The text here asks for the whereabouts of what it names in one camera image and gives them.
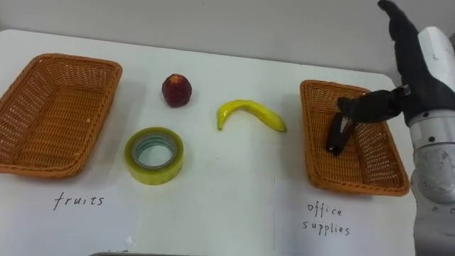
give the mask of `white paper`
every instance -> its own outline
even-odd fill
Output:
[[[302,185],[277,183],[274,209],[277,252],[413,255],[414,216],[407,216],[413,207],[406,199],[349,196]]]
[[[32,250],[35,255],[86,256],[134,246],[134,206],[112,190],[52,188],[32,197],[9,209],[15,214],[1,231],[0,255],[26,256]]]

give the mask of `tape roll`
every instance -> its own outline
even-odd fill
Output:
[[[146,165],[139,160],[145,149],[152,146],[165,146],[172,157],[164,164]],[[125,161],[129,172],[139,182],[146,185],[159,185],[173,179],[183,166],[183,142],[177,133],[163,127],[150,127],[138,131],[125,146]]]

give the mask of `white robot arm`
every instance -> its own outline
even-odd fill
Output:
[[[380,0],[378,5],[390,17],[402,85],[356,99],[340,98],[338,108],[351,124],[382,122],[403,112],[414,147],[416,255],[455,255],[454,49],[438,28],[419,32],[393,2]],[[334,155],[342,148],[329,140],[327,150]]]

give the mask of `apple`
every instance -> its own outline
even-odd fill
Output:
[[[183,75],[172,74],[164,80],[161,91],[170,107],[181,107],[190,101],[193,88]]]

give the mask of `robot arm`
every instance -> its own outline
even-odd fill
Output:
[[[390,17],[403,85],[356,99],[340,98],[338,108],[354,124],[382,122],[403,112],[420,191],[434,202],[455,203],[454,49],[438,28],[419,33],[393,2],[381,0],[378,6]]]

